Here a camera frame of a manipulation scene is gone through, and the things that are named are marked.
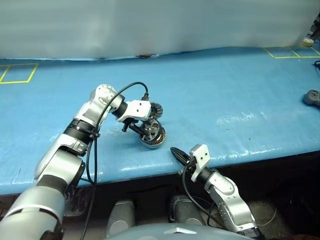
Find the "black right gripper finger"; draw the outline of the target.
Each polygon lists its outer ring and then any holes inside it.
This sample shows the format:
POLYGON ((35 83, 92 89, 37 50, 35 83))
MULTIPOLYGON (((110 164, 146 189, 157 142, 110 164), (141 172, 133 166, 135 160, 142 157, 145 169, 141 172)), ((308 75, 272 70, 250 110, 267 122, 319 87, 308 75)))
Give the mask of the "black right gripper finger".
POLYGON ((186 153, 181 153, 181 152, 173 152, 172 153, 175 159, 181 163, 182 165, 186 166, 188 163, 188 155, 186 153))
POLYGON ((179 162, 188 162, 190 160, 190 156, 177 147, 170 147, 170 151, 179 162))

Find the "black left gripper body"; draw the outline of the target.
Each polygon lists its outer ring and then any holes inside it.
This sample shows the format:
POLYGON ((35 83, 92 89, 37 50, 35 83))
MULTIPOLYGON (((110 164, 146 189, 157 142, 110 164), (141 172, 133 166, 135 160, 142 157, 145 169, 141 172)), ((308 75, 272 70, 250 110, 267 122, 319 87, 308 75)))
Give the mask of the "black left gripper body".
POLYGON ((130 125, 136 125, 139 122, 137 119, 125 119, 123 123, 122 131, 126 132, 128 128, 130 128, 130 125))

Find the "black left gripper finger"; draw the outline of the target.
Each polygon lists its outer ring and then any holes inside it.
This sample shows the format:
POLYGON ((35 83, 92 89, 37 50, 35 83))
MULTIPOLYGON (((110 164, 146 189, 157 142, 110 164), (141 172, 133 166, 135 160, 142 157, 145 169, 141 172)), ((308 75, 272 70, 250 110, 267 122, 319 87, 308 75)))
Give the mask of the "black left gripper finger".
POLYGON ((141 128, 135 124, 130 125, 129 128, 140 135, 148 135, 148 132, 144 128, 141 128))

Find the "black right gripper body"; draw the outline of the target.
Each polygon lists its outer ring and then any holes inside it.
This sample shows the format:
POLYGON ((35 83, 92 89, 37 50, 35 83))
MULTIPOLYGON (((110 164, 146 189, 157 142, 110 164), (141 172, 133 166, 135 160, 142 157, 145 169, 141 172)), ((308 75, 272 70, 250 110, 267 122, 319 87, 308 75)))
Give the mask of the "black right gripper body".
POLYGON ((190 160, 187 162, 187 165, 183 165, 183 167, 186 168, 186 173, 192 175, 196 170, 196 159, 194 157, 190 157, 190 160))

